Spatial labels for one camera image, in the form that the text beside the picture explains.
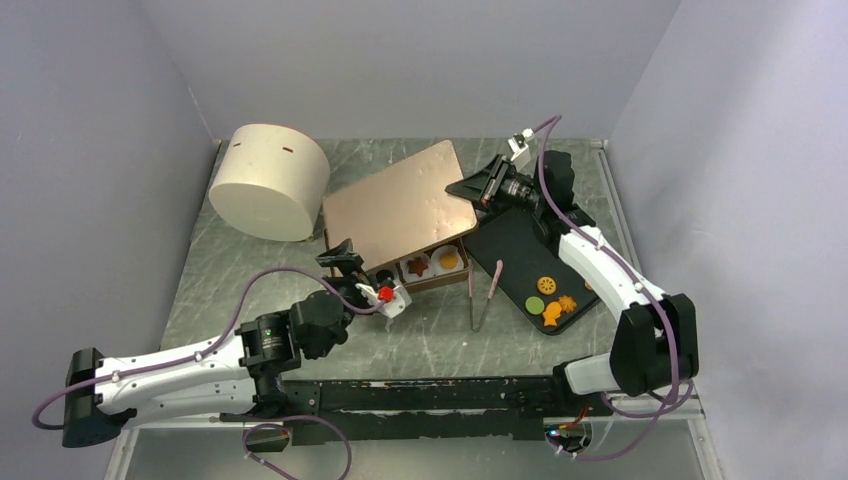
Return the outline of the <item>brown box lid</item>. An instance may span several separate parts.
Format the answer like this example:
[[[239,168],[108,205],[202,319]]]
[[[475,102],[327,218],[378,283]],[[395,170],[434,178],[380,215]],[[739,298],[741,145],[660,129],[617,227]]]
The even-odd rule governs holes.
[[[452,141],[442,140],[327,195],[327,247],[351,242],[374,271],[477,228],[472,203],[446,191],[464,178]]]

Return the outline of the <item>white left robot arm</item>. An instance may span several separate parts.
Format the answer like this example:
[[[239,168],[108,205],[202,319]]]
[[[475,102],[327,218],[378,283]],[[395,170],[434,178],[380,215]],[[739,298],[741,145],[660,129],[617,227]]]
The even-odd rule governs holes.
[[[66,376],[63,447],[98,445],[124,429],[181,416],[283,415],[288,399],[278,384],[282,373],[344,344],[356,316],[392,319],[411,304],[393,275],[363,270],[351,240],[316,261],[337,275],[318,278],[319,290],[287,309],[252,321],[231,318],[216,337],[138,356],[107,357],[96,348],[75,352]]]

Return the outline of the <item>pink cat-paw tongs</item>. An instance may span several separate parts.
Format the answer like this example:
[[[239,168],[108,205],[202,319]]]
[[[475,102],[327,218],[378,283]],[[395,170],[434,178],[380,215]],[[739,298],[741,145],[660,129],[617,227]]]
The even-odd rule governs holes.
[[[504,263],[502,259],[498,259],[495,263],[494,274],[492,275],[492,281],[490,287],[488,289],[485,303],[483,304],[482,312],[478,317],[475,316],[474,313],[474,282],[473,282],[473,272],[469,271],[468,275],[468,300],[469,300],[469,309],[468,309],[468,320],[469,327],[473,333],[479,333],[486,321],[491,300],[495,294],[497,289],[499,279],[502,275],[502,271],[504,268]]]

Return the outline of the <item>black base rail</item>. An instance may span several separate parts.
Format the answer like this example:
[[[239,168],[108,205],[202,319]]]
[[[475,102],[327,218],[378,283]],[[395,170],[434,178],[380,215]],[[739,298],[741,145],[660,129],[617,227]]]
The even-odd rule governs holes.
[[[224,423],[292,417],[294,443],[317,445],[335,434],[306,421],[314,415],[350,440],[507,436],[540,440],[546,428],[578,417],[609,417],[598,393],[577,395],[562,373],[414,380],[290,380],[259,395]]]

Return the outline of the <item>cream cylindrical container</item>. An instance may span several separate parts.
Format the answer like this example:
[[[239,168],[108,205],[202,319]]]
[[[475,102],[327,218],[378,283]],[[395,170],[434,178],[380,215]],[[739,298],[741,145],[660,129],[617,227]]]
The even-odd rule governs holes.
[[[310,237],[331,174],[326,154],[298,130],[274,124],[238,128],[209,188],[215,212],[265,240]]]

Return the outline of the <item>orange lotus-slice cookie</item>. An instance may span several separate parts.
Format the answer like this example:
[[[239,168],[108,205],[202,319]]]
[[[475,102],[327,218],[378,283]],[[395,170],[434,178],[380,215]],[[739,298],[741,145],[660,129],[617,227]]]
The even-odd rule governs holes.
[[[557,283],[550,276],[542,276],[536,281],[536,288],[542,295],[553,295],[557,291]]]

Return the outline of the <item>orange fish cookie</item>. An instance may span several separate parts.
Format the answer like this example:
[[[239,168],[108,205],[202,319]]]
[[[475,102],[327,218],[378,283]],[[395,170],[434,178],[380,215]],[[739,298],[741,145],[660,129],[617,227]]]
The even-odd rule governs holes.
[[[562,316],[563,308],[559,302],[551,302],[547,304],[541,314],[543,326],[545,328],[555,328],[558,326],[559,318]]]

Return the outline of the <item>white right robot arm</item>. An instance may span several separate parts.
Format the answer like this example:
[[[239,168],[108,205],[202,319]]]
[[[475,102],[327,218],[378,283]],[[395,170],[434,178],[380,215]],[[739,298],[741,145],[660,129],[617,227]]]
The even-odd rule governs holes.
[[[445,188],[481,212],[464,246],[539,332],[558,335],[598,303],[614,317],[608,352],[556,367],[560,381],[549,399],[564,415],[576,413],[589,394],[638,396],[678,385],[699,369],[694,303],[648,281],[611,246],[576,203],[574,180],[570,155],[548,150],[532,174],[498,155]],[[528,300],[542,307],[531,310]]]

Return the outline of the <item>black cookie tray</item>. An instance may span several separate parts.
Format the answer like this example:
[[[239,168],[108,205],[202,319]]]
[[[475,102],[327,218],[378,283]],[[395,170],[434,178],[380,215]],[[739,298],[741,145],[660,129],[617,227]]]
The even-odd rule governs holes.
[[[538,240],[534,226],[530,213],[510,209],[483,220],[476,230],[463,238],[463,243],[468,254],[490,275],[494,274],[496,261],[503,260],[504,268],[497,287],[536,330],[553,336],[569,328],[599,304],[600,299],[585,288],[583,278],[575,270]],[[555,294],[538,292],[536,281],[542,276],[555,279]],[[568,296],[575,307],[571,312],[562,313],[557,327],[545,328],[541,315],[533,316],[525,310],[525,300],[531,296],[540,297],[546,305]]]

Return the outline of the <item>brown star cookie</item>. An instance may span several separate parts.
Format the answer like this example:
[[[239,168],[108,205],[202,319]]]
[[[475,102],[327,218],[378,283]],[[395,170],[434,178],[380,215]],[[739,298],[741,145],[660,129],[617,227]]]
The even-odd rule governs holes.
[[[406,261],[407,273],[412,277],[424,278],[429,270],[429,261],[425,257],[415,257]]]

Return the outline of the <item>black sandwich cookie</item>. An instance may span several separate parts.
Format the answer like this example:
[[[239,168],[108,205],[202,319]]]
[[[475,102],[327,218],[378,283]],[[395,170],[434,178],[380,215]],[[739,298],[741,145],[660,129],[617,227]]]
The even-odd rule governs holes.
[[[376,279],[378,282],[389,281],[393,279],[393,274],[390,270],[383,269],[376,273]]]

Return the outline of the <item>small round orange cookie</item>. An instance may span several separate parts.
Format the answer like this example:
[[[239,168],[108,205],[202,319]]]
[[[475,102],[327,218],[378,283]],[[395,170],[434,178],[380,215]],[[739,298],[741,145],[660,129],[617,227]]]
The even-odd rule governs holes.
[[[453,252],[442,254],[438,261],[440,267],[445,271],[452,271],[460,265],[461,258]]]

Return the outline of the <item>green round cookie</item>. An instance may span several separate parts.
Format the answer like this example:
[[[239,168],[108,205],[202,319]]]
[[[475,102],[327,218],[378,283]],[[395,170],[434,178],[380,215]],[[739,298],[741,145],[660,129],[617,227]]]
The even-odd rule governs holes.
[[[541,315],[544,312],[546,304],[540,297],[531,296],[525,300],[524,307],[528,314],[536,316]]]

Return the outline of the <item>brown divided cookie box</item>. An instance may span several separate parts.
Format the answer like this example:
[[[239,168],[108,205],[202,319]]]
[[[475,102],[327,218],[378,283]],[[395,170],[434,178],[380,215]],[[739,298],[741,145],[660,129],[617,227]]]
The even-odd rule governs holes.
[[[353,241],[354,250],[363,259],[362,268],[366,273],[372,273],[375,269],[385,265],[396,263],[410,255],[425,253],[430,254],[438,247],[445,244],[454,244],[459,248],[460,254],[465,261],[465,268],[459,272],[442,276],[436,276],[414,282],[402,284],[410,294],[420,293],[435,288],[461,283],[468,279],[471,270],[470,256],[466,251],[463,238],[473,232],[476,228],[423,228],[415,229],[411,226],[393,227],[371,227],[359,228],[349,226],[342,228],[326,228],[323,240],[328,249],[336,247],[345,239]]]

